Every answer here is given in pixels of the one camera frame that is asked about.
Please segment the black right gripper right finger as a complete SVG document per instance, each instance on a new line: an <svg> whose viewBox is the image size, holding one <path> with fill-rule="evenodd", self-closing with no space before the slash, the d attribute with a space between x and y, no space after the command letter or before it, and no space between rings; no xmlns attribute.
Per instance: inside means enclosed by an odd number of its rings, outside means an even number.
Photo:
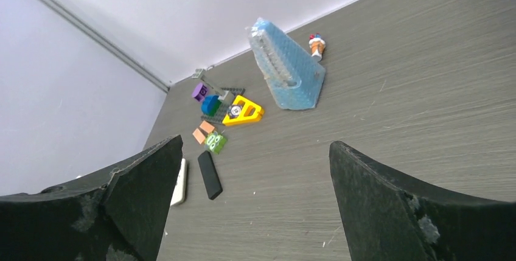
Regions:
<svg viewBox="0 0 516 261"><path fill-rule="evenodd" d="M329 162L352 260L515 259L515 203L432 185L341 141Z"/></svg>

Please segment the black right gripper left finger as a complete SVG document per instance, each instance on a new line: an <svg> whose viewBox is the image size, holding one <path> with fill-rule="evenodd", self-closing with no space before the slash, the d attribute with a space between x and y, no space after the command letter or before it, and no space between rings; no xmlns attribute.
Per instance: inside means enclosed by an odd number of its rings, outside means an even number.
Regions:
<svg viewBox="0 0 516 261"><path fill-rule="evenodd" d="M1 197L2 260L156 260L183 157L168 137L40 193Z"/></svg>

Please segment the black remote control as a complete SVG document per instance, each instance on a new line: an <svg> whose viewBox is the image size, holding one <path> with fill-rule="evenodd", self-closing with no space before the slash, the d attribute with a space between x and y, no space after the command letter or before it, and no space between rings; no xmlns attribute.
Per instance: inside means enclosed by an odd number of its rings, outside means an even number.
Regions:
<svg viewBox="0 0 516 261"><path fill-rule="evenodd" d="M222 193L223 188L209 151L206 150L198 156L198 165L203 177L207 196L210 200L214 200Z"/></svg>

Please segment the white remote control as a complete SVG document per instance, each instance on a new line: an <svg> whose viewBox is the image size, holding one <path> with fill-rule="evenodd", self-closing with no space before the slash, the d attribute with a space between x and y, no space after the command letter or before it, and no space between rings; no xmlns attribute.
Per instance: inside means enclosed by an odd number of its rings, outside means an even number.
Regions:
<svg viewBox="0 0 516 261"><path fill-rule="evenodd" d="M181 167L179 170L178 177L176 179L176 185L173 190L170 206L177 206L183 203L186 199L187 169L188 163L186 159L183 158L181 160Z"/></svg>

